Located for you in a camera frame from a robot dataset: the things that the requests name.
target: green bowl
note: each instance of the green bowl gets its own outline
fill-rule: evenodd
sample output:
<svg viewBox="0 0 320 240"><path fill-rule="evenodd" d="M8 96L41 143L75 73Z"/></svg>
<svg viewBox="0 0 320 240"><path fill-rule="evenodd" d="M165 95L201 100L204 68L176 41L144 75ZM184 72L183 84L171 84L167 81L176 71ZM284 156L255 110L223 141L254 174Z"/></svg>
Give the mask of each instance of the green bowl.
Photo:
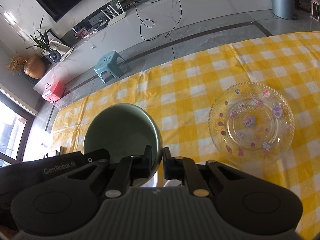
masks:
<svg viewBox="0 0 320 240"><path fill-rule="evenodd" d="M143 109L122 103L104 109L93 119L84 138L83 152L104 148L110 153L110 162L118 163L126 156L143 155L146 145L152 146L151 178L162 158L160 131ZM134 185L140 186L149 179L140 179Z"/></svg>

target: glass plate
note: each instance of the glass plate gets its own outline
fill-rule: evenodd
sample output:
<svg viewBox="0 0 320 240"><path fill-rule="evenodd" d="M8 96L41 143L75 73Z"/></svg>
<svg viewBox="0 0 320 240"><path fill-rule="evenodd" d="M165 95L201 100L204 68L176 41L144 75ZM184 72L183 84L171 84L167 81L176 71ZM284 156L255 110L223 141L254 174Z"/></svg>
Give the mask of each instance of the glass plate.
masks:
<svg viewBox="0 0 320 240"><path fill-rule="evenodd" d="M240 83L213 103L209 131L218 151L231 162L269 162L290 147L294 119L288 103L276 90L258 83Z"/></svg>

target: black cable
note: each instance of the black cable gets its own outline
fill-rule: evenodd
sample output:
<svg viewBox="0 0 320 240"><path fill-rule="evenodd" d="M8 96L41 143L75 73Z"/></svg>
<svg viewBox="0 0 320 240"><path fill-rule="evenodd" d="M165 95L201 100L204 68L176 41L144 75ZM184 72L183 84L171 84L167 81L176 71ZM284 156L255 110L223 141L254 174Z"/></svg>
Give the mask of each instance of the black cable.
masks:
<svg viewBox="0 0 320 240"><path fill-rule="evenodd" d="M153 1L153 2L136 2L136 3L155 3L155 2L159 2L159 1L163 1L163 0L157 0L157 1ZM179 19L179 21L177 22L177 24L173 27L173 29L166 34L165 38L167 38L167 36L174 30L174 28L179 24L179 22L180 22L180 20L181 20L181 17L182 17L182 7L181 7L180 0L178 0L178 1L179 1L179 5L180 5L180 10L181 10L180 19ZM135 6L135 4L134 4L133 2L131 2L131 3L132 3L133 6L135 7L136 12L137 12L137 16L138 16L138 18L139 18L140 21L141 21L141 23L140 23L140 36L141 36L141 38L142 38L143 40L145 40L145 41L153 41L154 39L156 39L157 37L159 37L160 34L158 34L156 37L154 37L154 38L152 38L152 39L149 39L149 40L146 40L145 38L142 37L142 34L141 34L141 26L142 26L142 24L144 24L144 25L145 25L146 27L148 27L148 28L152 28L152 27L155 26L155 23L154 23L153 20L150 20L150 19L142 20L142 19L140 18L139 14L138 14L137 7ZM153 23L153 25L152 25L152 26L148 26L148 25L146 25L146 24L144 23L144 21L150 21L150 22Z"/></svg>

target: blue plastic stool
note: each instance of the blue plastic stool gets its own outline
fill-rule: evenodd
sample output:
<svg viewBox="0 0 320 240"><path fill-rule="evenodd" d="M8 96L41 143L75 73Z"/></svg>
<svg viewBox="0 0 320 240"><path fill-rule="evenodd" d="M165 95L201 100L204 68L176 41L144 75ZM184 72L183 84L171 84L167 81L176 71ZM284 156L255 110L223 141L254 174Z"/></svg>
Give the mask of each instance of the blue plastic stool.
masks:
<svg viewBox="0 0 320 240"><path fill-rule="evenodd" d="M122 76L123 73L117 64L117 58L121 58L127 63L127 61L121 57L118 52L112 51L102 56L94 67L94 71L101 78L103 83L105 83L101 76L103 72L110 72L115 78L120 78Z"/></svg>

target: window frame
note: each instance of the window frame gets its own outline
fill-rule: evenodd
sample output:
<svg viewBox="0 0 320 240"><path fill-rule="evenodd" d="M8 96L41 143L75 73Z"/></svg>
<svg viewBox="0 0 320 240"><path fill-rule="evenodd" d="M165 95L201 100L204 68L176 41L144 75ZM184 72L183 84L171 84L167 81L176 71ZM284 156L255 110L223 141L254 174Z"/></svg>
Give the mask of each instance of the window frame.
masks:
<svg viewBox="0 0 320 240"><path fill-rule="evenodd" d="M9 107L12 111L14 111L15 113L27 120L19 143L17 159L11 158L5 155L4 153L0 152L0 159L4 160L5 162L8 162L10 164L19 163L23 160L23 155L27 145L28 136L35 117L29 112L27 112L25 109L23 109L21 106L18 106L15 102L13 102L2 92L0 92L0 101L4 103L7 107Z"/></svg>

